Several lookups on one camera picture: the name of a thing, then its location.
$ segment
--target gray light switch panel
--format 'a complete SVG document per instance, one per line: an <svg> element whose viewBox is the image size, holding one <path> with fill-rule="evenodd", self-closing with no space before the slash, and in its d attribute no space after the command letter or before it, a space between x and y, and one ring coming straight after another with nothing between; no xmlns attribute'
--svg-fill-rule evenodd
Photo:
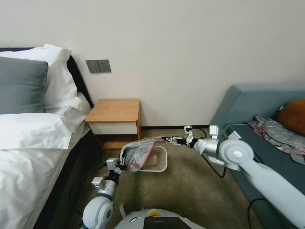
<svg viewBox="0 0 305 229"><path fill-rule="evenodd" d="M101 73L111 72L109 60L98 60L98 66Z"/></svg>
<svg viewBox="0 0 305 229"><path fill-rule="evenodd" d="M100 73L97 60L86 60L90 73Z"/></svg>

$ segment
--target trash bin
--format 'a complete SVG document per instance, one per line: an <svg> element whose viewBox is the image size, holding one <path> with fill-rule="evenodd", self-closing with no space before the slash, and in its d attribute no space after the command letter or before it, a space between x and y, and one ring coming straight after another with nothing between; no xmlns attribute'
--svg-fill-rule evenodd
<svg viewBox="0 0 305 229"><path fill-rule="evenodd" d="M167 152L162 146L153 146L141 172L163 172L167 167Z"/></svg>

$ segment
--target sofa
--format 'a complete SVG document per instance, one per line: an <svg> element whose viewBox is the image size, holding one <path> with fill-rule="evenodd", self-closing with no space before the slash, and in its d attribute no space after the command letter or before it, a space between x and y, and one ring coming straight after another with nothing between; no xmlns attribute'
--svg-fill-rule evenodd
<svg viewBox="0 0 305 229"><path fill-rule="evenodd" d="M219 126L220 142L236 131L253 148L258 162L281 174L305 195L305 165L294 162L289 154L269 144L246 124L255 115L274 119L281 106L304 97L305 84L236 84L228 89L210 125ZM249 202L263 197L242 171L231 172ZM252 207L265 229L295 228L267 201L257 201Z"/></svg>

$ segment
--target transparent plastic bag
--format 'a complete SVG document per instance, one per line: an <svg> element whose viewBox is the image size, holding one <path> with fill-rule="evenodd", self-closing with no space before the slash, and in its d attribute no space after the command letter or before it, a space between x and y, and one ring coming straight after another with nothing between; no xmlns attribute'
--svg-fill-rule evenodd
<svg viewBox="0 0 305 229"><path fill-rule="evenodd" d="M131 142L121 149L121 156L126 151L125 165L127 172L136 172L141 170L143 164L148 158L153 145L164 143L161 137L145 138L136 142Z"/></svg>

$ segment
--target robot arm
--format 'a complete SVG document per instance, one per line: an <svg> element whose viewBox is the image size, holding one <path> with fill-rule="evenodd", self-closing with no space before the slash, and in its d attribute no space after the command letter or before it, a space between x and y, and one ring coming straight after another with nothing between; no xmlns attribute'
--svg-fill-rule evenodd
<svg viewBox="0 0 305 229"><path fill-rule="evenodd" d="M119 185L122 167L120 160L116 158L109 158L106 164L109 175L105 179L95 177L91 182L97 190L97 197L93 198L84 209L82 229L105 229L112 217L112 201Z"/></svg>
<svg viewBox="0 0 305 229"><path fill-rule="evenodd" d="M219 145L218 128L210 126L211 139L197 139L192 131L187 131L188 137L179 139L179 143L196 149L200 154L207 153L209 160L234 170L243 170L249 182L292 224L305 228L305 196L290 184L280 174L268 166L253 160L252 148L240 140L225 140Z"/></svg>

